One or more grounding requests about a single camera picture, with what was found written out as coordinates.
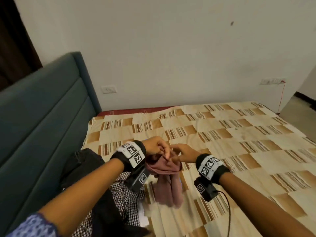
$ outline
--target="black wristband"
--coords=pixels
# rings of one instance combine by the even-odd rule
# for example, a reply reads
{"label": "black wristband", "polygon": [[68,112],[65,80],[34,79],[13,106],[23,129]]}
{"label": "black wristband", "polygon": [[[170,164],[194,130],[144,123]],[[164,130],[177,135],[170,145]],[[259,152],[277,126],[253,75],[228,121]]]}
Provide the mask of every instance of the black wristband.
{"label": "black wristband", "polygon": [[[210,154],[201,154],[197,157],[196,161],[195,161],[195,166],[197,168],[197,170],[199,170],[200,166],[201,166],[201,163],[202,161],[205,159],[205,157],[209,156]],[[212,183],[215,183],[215,184],[219,184],[219,179],[220,177],[226,173],[226,172],[230,172],[230,170],[224,166],[224,165],[221,165],[219,166],[216,171],[214,172],[212,178],[211,178],[211,182]]]}
{"label": "black wristband", "polygon": [[[135,144],[137,144],[139,146],[139,148],[141,149],[141,151],[143,152],[144,155],[146,155],[146,148],[144,146],[144,144],[140,141],[134,141]],[[122,152],[116,151],[114,152],[114,154],[112,155],[112,157],[110,159],[113,158],[117,158],[119,159],[123,164],[124,164],[124,170],[123,172],[133,172],[133,167],[131,165],[131,163],[129,162],[128,158],[125,157],[125,155]],[[145,162],[145,159],[143,159],[137,166],[143,165]]]}

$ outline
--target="left hand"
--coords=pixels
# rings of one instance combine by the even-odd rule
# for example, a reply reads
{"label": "left hand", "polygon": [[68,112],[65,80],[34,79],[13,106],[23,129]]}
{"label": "left hand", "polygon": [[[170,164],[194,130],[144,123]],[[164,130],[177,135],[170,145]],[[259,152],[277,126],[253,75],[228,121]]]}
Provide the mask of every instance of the left hand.
{"label": "left hand", "polygon": [[142,141],[146,148],[146,154],[155,155],[160,154],[163,155],[166,159],[170,157],[170,148],[168,144],[162,139],[160,136],[154,136],[147,140]]}

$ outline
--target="human hand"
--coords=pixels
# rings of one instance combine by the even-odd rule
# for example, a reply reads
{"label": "human hand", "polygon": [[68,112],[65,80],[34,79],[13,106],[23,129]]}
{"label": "human hand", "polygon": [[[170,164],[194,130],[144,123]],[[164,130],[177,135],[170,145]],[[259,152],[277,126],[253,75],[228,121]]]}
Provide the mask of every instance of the human hand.
{"label": "human hand", "polygon": [[186,163],[195,163],[197,157],[202,154],[199,151],[192,149],[187,144],[174,144],[170,146],[170,149],[173,149],[173,151],[175,151],[176,154],[179,154],[179,152],[181,152],[181,155],[176,155],[171,158],[171,160],[174,163],[178,161]]}
{"label": "human hand", "polygon": [[170,148],[168,144],[160,136],[154,136],[147,140],[142,141],[143,145],[146,148],[146,154],[163,155],[166,159],[169,159]]}

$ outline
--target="black cable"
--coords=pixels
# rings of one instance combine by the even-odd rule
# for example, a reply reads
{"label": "black cable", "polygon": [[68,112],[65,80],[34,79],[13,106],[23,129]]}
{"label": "black cable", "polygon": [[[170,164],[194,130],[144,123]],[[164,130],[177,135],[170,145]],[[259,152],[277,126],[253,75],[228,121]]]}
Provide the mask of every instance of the black cable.
{"label": "black cable", "polygon": [[227,237],[229,237],[229,232],[230,232],[230,219],[231,219],[230,205],[229,205],[229,201],[228,201],[228,198],[227,198],[227,196],[225,195],[225,193],[222,192],[222,191],[218,191],[218,192],[222,193],[222,194],[225,196],[225,198],[226,198],[226,200],[227,200],[227,204],[228,204],[229,220],[228,220],[228,233],[227,233]]}

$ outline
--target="purple patterned sleeve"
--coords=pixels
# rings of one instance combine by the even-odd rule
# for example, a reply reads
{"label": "purple patterned sleeve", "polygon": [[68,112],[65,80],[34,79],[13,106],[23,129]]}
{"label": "purple patterned sleeve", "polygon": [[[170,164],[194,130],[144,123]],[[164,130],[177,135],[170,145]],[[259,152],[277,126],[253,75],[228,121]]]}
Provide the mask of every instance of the purple patterned sleeve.
{"label": "purple patterned sleeve", "polygon": [[53,223],[48,222],[42,214],[30,215],[7,237],[60,237]]}

